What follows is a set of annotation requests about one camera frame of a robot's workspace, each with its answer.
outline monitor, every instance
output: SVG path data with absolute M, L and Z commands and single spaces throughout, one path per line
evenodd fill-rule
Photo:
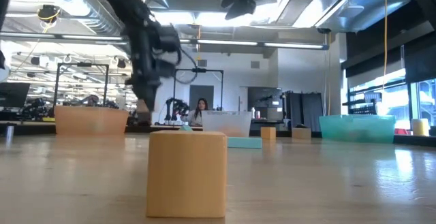
M 29 83 L 0 83 L 0 107 L 22 108 L 29 89 Z

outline table surface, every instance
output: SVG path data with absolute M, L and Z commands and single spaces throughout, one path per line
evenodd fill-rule
M 0 121 L 0 124 L 13 123 L 16 125 L 55 125 L 55 122 L 45 122 L 45 121 Z
M 228 150 L 225 219 L 145 217 L 146 135 L 0 145 L 2 224 L 435 223 L 436 150 L 264 141 Z

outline wooden block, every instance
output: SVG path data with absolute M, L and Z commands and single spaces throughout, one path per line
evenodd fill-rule
M 275 127 L 262 127 L 260 128 L 260 136 L 265 140 L 275 140 Z
M 221 132 L 150 134 L 146 215 L 225 216 L 227 137 Z
M 312 130 L 310 128 L 292 128 L 292 138 L 310 140 Z
M 98 107 L 54 107 L 58 135 L 124 135 L 129 112 Z

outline small wooden cube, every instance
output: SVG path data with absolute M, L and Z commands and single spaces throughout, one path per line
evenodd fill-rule
M 292 128 L 292 138 L 310 140 L 312 138 L 312 130 L 310 128 Z
M 262 127 L 260 128 L 260 137 L 264 140 L 275 140 L 275 127 Z
M 225 216 L 227 137 L 221 132 L 150 134 L 146 215 Z

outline overhead robot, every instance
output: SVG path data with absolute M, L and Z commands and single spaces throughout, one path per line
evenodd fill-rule
M 143 99 L 150 111 L 154 110 L 160 78 L 174 77 L 174 69 L 181 62 L 182 52 L 178 33 L 173 26 L 162 26 L 141 0 L 107 0 L 125 25 L 131 48 L 133 73 L 127 84 L 133 86 L 138 99 Z M 416 0 L 427 19 L 436 29 L 436 0 Z M 9 0 L 0 0 L 0 27 L 3 26 Z M 246 13 L 252 14 L 255 0 L 223 0 L 221 6 L 230 7 L 227 19 Z M 162 53 L 175 52 L 175 63 L 160 59 Z M 0 52 L 0 68 L 5 68 L 5 57 Z

